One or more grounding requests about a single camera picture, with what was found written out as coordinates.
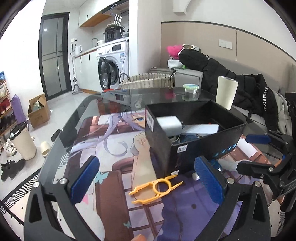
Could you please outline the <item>white wifi router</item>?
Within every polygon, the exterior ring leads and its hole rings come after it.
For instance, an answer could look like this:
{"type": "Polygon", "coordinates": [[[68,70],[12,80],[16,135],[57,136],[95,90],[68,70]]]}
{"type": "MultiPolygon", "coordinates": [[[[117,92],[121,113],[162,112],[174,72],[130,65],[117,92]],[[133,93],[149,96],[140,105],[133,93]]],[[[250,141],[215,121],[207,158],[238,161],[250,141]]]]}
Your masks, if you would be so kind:
{"type": "Polygon", "coordinates": [[[109,27],[109,26],[111,26],[111,27],[112,26],[121,26],[121,20],[122,20],[122,16],[115,15],[113,23],[108,24],[107,27],[109,27]]]}

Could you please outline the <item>black framed glass door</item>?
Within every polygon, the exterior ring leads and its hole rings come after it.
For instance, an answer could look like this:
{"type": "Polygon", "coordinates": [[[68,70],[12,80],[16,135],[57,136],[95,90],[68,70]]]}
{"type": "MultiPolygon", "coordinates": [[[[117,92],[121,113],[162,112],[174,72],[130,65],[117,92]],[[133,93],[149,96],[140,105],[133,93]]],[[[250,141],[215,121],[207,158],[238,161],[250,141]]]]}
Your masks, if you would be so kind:
{"type": "Polygon", "coordinates": [[[39,30],[39,69],[46,100],[72,90],[68,60],[70,13],[42,16],[39,30]]]}

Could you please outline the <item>purple rolled mat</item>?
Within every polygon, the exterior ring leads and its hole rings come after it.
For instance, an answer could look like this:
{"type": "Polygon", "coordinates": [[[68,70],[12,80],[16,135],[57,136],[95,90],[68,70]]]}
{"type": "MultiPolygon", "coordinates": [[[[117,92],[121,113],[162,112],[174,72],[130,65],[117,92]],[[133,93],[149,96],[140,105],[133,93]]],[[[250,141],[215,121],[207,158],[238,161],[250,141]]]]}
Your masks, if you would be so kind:
{"type": "Polygon", "coordinates": [[[26,116],[23,112],[20,98],[15,94],[11,99],[12,109],[17,123],[26,121],[26,116]]]}

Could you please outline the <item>black cardboard box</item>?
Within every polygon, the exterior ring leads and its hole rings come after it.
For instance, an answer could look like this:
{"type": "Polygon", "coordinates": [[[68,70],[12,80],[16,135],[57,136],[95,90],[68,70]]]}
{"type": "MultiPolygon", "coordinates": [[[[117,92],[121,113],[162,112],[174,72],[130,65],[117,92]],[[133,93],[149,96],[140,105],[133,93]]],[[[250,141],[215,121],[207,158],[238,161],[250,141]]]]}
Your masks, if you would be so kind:
{"type": "Polygon", "coordinates": [[[194,160],[204,156],[218,159],[237,145],[246,123],[211,100],[150,104],[145,107],[145,135],[152,150],[152,164],[158,178],[184,174],[194,169],[194,160]],[[176,116],[186,125],[218,124],[217,133],[200,137],[168,137],[157,117],[176,116]]]}

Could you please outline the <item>black shoe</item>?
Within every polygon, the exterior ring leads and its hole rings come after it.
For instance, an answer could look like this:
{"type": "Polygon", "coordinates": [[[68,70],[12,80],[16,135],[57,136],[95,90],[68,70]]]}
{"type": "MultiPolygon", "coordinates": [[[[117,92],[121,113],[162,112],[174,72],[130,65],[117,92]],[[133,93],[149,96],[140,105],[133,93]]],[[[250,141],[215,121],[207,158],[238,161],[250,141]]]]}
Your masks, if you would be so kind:
{"type": "Polygon", "coordinates": [[[2,175],[1,175],[1,180],[4,182],[7,180],[7,178],[14,179],[25,166],[25,160],[20,159],[19,161],[7,161],[6,163],[1,164],[1,170],[2,170],[2,175]]]}

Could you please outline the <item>white power adapter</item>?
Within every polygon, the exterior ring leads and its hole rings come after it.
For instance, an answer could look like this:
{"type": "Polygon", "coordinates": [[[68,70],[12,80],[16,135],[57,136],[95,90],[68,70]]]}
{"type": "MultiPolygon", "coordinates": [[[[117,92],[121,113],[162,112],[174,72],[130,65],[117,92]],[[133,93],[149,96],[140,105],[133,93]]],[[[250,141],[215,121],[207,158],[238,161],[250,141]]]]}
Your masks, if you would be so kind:
{"type": "Polygon", "coordinates": [[[182,123],[176,116],[157,117],[159,126],[168,137],[178,136],[182,132],[182,123]]]}

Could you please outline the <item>yellow plastic tweezer tool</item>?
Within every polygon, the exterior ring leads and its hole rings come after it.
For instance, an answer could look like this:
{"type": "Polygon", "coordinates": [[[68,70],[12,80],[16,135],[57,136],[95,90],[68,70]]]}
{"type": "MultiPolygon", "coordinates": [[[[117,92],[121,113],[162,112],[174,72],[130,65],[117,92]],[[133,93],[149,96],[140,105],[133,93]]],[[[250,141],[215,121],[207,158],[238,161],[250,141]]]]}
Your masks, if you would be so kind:
{"type": "Polygon", "coordinates": [[[179,186],[181,186],[183,184],[183,181],[177,183],[176,185],[172,185],[171,183],[171,179],[176,178],[178,175],[171,175],[171,176],[167,176],[165,178],[158,178],[157,180],[154,181],[150,181],[147,182],[145,184],[139,185],[137,187],[135,187],[135,189],[133,189],[131,192],[129,192],[129,196],[131,195],[135,195],[137,192],[139,192],[142,189],[145,189],[147,187],[151,187],[152,191],[154,192],[154,196],[148,199],[139,199],[136,201],[133,201],[133,204],[141,204],[141,205],[147,205],[150,204],[166,195],[168,195],[170,192],[172,192],[173,190],[175,190],[176,188],[178,188],[179,186]],[[165,185],[167,185],[167,190],[164,192],[161,192],[157,189],[158,185],[160,183],[164,183],[165,185]]]}

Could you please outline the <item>brown cardboard box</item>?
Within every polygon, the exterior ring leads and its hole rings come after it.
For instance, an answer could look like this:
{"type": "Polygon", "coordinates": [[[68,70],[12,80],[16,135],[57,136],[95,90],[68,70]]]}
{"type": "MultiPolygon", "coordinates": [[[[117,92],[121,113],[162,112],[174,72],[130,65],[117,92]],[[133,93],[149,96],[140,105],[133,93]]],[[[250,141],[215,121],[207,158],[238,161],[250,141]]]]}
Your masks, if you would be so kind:
{"type": "Polygon", "coordinates": [[[35,128],[49,121],[50,114],[44,93],[29,100],[28,118],[32,127],[35,128]]]}

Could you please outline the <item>white flat device in box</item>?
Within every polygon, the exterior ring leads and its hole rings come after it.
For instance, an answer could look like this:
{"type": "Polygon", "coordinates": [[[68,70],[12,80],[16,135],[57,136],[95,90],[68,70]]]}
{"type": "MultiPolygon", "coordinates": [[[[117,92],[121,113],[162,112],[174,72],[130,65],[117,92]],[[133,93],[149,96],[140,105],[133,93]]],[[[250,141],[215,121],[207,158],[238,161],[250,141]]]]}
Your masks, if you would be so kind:
{"type": "Polygon", "coordinates": [[[219,130],[218,124],[199,124],[199,125],[186,125],[182,128],[182,135],[198,135],[204,137],[217,133],[219,130]]]}

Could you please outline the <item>white electric kettle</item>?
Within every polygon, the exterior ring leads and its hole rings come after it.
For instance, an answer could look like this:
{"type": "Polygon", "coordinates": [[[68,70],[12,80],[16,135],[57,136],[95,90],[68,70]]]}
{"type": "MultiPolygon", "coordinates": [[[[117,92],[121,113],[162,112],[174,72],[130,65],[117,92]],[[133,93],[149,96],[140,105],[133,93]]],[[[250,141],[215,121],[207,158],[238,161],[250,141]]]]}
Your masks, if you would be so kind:
{"type": "Polygon", "coordinates": [[[75,56],[80,55],[82,53],[82,46],[81,45],[75,46],[74,53],[75,53],[75,56]]]}

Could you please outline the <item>cream slipper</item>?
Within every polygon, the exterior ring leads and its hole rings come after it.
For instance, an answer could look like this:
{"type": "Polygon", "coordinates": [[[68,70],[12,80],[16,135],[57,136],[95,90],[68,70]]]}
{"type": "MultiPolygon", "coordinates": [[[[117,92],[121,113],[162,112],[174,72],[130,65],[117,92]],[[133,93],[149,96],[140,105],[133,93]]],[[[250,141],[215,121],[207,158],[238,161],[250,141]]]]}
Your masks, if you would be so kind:
{"type": "Polygon", "coordinates": [[[40,150],[41,150],[41,154],[44,158],[46,158],[51,150],[51,146],[49,145],[48,142],[42,142],[40,144],[40,150]]]}

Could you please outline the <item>black puffer jacket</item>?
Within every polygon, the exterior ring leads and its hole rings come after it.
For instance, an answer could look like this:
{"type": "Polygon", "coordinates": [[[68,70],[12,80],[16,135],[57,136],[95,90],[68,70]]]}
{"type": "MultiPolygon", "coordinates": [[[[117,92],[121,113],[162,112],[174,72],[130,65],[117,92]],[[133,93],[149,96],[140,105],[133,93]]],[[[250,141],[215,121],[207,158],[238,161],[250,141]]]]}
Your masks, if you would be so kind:
{"type": "Polygon", "coordinates": [[[263,117],[268,130],[278,129],[278,106],[262,74],[237,75],[217,60],[192,49],[179,54],[180,62],[191,70],[203,72],[201,89],[216,96],[218,102],[232,101],[234,106],[263,117]]]}

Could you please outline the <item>white washing machine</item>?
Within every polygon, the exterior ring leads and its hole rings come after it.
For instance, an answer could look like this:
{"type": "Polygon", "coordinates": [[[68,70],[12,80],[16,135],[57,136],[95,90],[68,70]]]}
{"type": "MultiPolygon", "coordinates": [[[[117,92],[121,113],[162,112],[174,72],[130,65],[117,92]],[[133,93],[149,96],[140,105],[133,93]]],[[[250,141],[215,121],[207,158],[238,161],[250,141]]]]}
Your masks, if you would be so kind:
{"type": "Polygon", "coordinates": [[[118,89],[121,81],[130,75],[128,40],[119,39],[96,50],[97,92],[118,89]]]}

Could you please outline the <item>white sneaker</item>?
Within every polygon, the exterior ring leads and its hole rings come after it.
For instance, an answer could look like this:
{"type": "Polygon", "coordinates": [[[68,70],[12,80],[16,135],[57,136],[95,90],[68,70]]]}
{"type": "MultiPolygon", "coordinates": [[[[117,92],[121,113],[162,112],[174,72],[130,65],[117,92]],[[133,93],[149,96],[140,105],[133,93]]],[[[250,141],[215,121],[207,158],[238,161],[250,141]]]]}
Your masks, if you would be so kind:
{"type": "Polygon", "coordinates": [[[9,138],[7,139],[7,141],[4,144],[4,150],[5,150],[7,156],[13,156],[17,153],[15,145],[11,142],[11,140],[9,138]]]}

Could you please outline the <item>black rice cooker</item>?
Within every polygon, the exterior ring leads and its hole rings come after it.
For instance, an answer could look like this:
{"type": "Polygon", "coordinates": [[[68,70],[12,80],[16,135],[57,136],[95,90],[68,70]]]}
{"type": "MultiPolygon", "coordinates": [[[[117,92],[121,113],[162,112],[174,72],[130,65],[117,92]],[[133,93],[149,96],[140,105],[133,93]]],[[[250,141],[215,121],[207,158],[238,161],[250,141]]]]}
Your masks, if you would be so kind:
{"type": "Polygon", "coordinates": [[[121,39],[124,32],[125,30],[122,26],[108,26],[103,33],[104,40],[106,43],[108,43],[117,39],[121,39]]]}

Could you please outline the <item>white wicker basket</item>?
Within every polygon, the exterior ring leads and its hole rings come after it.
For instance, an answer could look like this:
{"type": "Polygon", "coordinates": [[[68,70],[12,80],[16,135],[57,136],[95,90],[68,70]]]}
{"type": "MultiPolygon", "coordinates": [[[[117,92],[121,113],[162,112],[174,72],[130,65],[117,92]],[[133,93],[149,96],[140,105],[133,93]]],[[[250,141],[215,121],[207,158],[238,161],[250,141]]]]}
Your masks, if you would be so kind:
{"type": "Polygon", "coordinates": [[[170,74],[144,73],[127,77],[121,81],[121,89],[144,89],[173,87],[174,81],[170,74]]]}

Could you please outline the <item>cream trash bin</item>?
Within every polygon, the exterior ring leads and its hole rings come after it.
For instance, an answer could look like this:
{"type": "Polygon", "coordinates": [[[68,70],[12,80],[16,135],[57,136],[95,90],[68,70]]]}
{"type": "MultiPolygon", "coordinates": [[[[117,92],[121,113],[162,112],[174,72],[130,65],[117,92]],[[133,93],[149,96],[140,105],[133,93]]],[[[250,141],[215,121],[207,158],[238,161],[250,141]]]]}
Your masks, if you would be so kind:
{"type": "Polygon", "coordinates": [[[28,131],[28,124],[25,121],[17,124],[10,131],[10,141],[25,161],[34,158],[36,155],[37,148],[28,131]]]}

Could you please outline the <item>wooden shoe rack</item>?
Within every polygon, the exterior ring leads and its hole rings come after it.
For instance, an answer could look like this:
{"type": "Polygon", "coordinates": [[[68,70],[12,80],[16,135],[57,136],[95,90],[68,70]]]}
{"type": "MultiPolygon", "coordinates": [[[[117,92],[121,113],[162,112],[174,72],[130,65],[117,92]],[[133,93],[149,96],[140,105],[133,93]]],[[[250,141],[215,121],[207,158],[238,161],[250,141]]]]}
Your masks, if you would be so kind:
{"type": "Polygon", "coordinates": [[[1,137],[6,135],[16,125],[16,118],[12,107],[11,95],[6,81],[1,79],[0,97],[1,137]]]}

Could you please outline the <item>small white green box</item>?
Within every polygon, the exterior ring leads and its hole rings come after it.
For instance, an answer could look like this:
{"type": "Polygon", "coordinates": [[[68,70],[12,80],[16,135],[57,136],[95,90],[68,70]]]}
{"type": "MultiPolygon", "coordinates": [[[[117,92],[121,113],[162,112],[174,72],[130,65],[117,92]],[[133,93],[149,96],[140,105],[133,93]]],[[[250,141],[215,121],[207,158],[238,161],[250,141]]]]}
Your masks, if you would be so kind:
{"type": "Polygon", "coordinates": [[[196,84],[184,84],[183,88],[185,89],[185,92],[190,94],[196,94],[197,91],[200,89],[199,85],[196,84]]]}

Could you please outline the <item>anime print desk mat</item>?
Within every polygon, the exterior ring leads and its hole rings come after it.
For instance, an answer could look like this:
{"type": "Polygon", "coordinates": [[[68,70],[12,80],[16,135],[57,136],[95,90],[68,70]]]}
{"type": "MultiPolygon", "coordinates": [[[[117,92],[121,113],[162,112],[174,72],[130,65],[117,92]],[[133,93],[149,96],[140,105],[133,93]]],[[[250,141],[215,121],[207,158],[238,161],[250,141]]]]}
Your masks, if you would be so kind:
{"type": "Polygon", "coordinates": [[[75,204],[100,240],[194,240],[217,209],[201,181],[177,175],[177,188],[154,197],[151,187],[135,187],[161,178],[158,160],[145,136],[145,112],[129,111],[86,118],[70,152],[64,175],[69,177],[90,156],[99,171],[75,204]]]}

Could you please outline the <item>pink plush hat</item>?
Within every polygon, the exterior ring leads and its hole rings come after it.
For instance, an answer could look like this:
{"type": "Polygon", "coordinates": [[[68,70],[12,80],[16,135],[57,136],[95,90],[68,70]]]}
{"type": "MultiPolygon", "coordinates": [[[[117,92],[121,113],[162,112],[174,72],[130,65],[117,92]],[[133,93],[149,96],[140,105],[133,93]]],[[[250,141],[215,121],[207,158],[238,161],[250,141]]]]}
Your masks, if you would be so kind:
{"type": "Polygon", "coordinates": [[[168,46],[166,50],[170,57],[172,57],[175,60],[178,60],[179,52],[182,50],[182,48],[183,48],[182,45],[173,45],[173,46],[168,46]]]}

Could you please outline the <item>white wall switch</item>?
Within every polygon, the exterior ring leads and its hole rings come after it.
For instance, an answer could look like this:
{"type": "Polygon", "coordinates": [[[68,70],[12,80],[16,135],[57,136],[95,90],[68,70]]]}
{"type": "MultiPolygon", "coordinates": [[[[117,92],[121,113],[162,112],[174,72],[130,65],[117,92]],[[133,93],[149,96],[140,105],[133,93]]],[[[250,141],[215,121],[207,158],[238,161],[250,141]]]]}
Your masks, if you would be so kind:
{"type": "Polygon", "coordinates": [[[230,41],[219,39],[218,45],[219,45],[219,47],[226,48],[226,49],[231,49],[232,50],[232,42],[230,42],[230,41]]]}

